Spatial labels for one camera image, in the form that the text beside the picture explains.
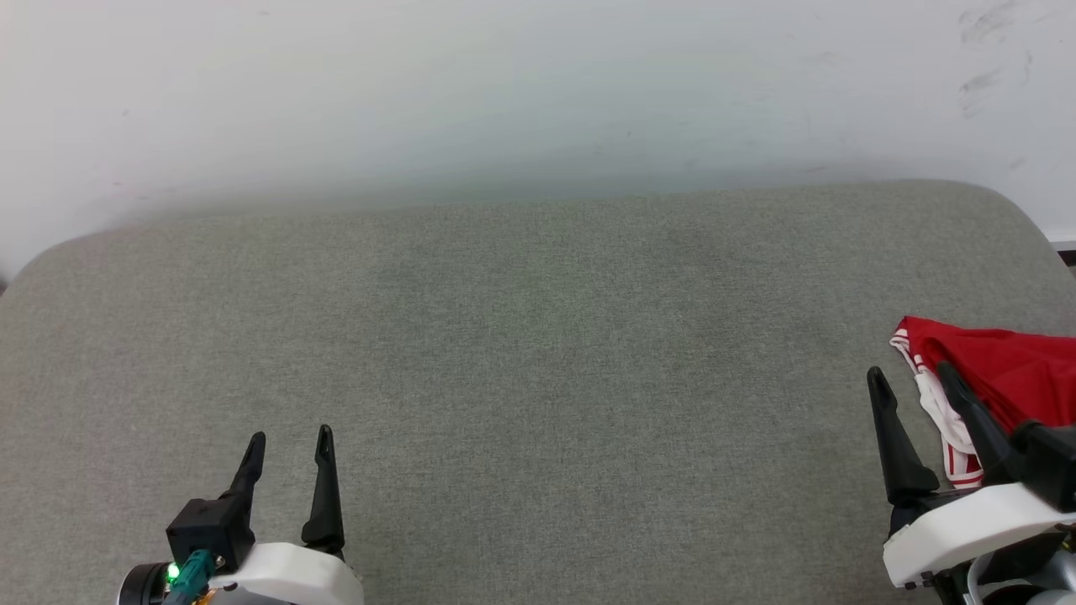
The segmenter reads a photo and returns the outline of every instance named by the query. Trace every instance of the teal cable connector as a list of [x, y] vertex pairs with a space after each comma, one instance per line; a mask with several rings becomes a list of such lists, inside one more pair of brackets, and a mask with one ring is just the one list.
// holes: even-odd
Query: teal cable connector
[[190, 605], [209, 588], [209, 579], [215, 571], [216, 564], [212, 552], [208, 550], [192, 552], [161, 605]]

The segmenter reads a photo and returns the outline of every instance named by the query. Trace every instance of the robotic arm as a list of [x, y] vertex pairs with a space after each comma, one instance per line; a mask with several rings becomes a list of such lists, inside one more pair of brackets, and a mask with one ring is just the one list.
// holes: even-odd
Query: robotic arm
[[255, 433], [231, 487], [183, 507], [166, 530], [174, 561], [132, 568], [116, 605], [363, 605], [363, 586], [343, 560], [332, 430], [323, 424], [317, 435], [305, 546], [255, 543], [250, 515], [265, 445]]
[[1076, 427], [1029, 421], [1008, 438], [954, 367], [939, 364], [938, 378], [975, 444], [981, 488], [937, 492], [881, 369], [867, 372], [893, 505], [882, 547], [890, 580], [932, 588], [945, 605], [1076, 604]]

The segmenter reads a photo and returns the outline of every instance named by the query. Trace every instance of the gray fabric surface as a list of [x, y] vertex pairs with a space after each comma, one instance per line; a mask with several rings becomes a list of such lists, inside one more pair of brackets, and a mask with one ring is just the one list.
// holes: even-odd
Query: gray fabric surface
[[4, 603], [110, 603], [268, 434], [317, 426], [367, 603], [932, 603], [888, 586], [864, 376], [938, 438], [904, 314], [1076, 335], [1009, 201], [944, 182], [218, 219], [46, 252], [0, 298]]

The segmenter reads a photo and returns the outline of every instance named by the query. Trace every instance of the red cloth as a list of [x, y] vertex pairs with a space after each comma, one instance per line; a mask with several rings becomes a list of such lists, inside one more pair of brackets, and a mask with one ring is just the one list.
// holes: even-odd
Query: red cloth
[[910, 315], [898, 327], [932, 371], [943, 361], [955, 366], [1009, 433], [1029, 418], [1076, 423], [1076, 338], [963, 329]]

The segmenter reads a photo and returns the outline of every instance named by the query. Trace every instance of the white wall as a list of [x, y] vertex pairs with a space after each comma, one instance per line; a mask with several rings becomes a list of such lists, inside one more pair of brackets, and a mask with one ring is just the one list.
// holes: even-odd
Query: white wall
[[1076, 240], [1071, 0], [0, 0], [0, 276], [105, 226], [945, 178]]

